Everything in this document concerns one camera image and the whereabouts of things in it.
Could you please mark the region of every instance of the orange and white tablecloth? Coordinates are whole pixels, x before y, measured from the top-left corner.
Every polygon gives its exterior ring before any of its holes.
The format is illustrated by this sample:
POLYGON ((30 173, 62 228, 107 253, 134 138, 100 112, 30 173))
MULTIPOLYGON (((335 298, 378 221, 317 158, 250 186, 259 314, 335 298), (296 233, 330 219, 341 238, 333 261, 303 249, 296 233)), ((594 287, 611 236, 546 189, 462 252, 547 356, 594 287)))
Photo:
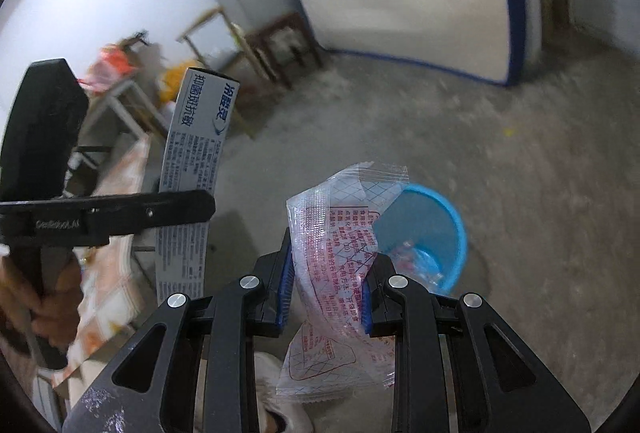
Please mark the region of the orange and white tablecloth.
MULTIPOLYGON (((94 196, 138 193, 149 145, 148 136, 138 140, 103 179, 94 196)), ((142 311, 143 299, 131 270, 132 240, 133 235, 112 236, 108 245, 93 250, 86 258, 82 272, 84 299, 78 307, 78 334, 69 346, 67 367, 51 378, 54 387, 142 311)))

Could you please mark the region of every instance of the white shoe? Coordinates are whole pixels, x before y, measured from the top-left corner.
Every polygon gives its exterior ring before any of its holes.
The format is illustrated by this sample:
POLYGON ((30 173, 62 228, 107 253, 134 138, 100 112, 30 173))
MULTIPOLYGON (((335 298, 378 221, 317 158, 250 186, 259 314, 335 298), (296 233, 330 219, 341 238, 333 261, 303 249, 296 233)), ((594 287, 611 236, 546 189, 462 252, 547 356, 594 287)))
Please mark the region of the white shoe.
MULTIPOLYGON (((258 404, 258 421, 260 431, 267 429, 268 415, 276 415, 276 423, 280 423, 278 433, 313 433, 314 427, 301 404, 281 401, 276 397, 276 384, 280 378, 282 363, 273 355, 264 352, 254 353, 255 365, 255 396, 258 404)), ((195 431, 202 431, 202 410, 204 397, 204 373, 207 371, 207 361, 200 361, 200 376, 196 389, 196 406, 194 417, 195 431)))
POLYGON ((254 364, 258 409, 263 405, 271 414, 279 416, 284 426, 282 433, 313 433, 314 426, 301 404, 276 397, 276 384, 280 378, 282 363, 269 353, 255 352, 254 364))

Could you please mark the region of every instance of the yellow object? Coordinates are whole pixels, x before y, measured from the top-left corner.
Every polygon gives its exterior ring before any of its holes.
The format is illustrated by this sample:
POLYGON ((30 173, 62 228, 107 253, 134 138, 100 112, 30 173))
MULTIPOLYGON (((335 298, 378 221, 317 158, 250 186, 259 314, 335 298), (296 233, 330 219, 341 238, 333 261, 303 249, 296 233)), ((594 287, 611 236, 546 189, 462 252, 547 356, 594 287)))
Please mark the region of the yellow object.
POLYGON ((162 76, 162 82, 164 82, 164 88, 160 91, 159 97, 162 104, 175 100, 178 97, 180 91, 180 83, 184 77, 184 73, 190 66, 200 66, 200 63, 195 59, 189 61, 183 61, 180 64, 176 64, 172 68, 169 68, 162 76))

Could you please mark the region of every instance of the triangular cutout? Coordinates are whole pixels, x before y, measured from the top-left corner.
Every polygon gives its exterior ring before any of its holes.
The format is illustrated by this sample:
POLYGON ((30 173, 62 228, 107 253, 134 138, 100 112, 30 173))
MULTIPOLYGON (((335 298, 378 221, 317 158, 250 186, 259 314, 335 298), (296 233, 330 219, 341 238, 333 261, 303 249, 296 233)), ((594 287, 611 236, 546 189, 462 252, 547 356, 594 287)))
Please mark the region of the triangular cutout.
POLYGON ((502 334, 492 326, 484 328, 489 350, 494 358, 500 389, 507 393, 515 389, 531 386, 536 382, 535 374, 524 363, 502 334))
POLYGON ((149 330, 113 373, 113 384, 140 393, 148 392, 165 332, 164 325, 156 325, 149 330))

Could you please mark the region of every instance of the blue bucket rim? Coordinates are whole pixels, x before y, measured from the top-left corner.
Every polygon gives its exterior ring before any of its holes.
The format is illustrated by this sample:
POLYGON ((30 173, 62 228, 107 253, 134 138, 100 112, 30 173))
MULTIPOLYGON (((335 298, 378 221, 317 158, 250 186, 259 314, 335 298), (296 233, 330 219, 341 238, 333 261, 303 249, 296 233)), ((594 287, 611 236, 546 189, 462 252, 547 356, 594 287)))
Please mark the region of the blue bucket rim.
POLYGON ((462 269, 466 263, 466 232, 465 226, 462 223, 462 217, 460 217, 459 212, 456 210, 453 204, 451 204, 451 202, 449 202, 444 196, 434 190, 421 186, 420 184, 409 184, 402 190, 402 192, 405 191, 409 193, 422 194, 423 196, 432 198, 442 207, 444 207, 444 209, 449 213, 451 220, 453 220, 453 224, 455 225, 458 234, 458 254, 456 256, 455 262, 451 267, 450 275, 447 276, 446 282, 441 287, 443 292, 449 293, 449 291, 458 282, 460 274, 462 273, 462 269))

